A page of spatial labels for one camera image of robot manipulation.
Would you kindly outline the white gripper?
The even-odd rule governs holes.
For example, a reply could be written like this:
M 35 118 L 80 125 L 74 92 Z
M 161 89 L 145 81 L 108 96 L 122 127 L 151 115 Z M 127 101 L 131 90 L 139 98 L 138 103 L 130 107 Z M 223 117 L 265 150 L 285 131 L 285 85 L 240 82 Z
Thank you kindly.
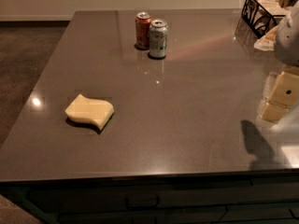
M 281 62 L 295 66 L 271 72 L 265 81 L 260 118 L 270 123 L 278 123 L 299 100 L 299 1 L 279 23 L 274 51 Z

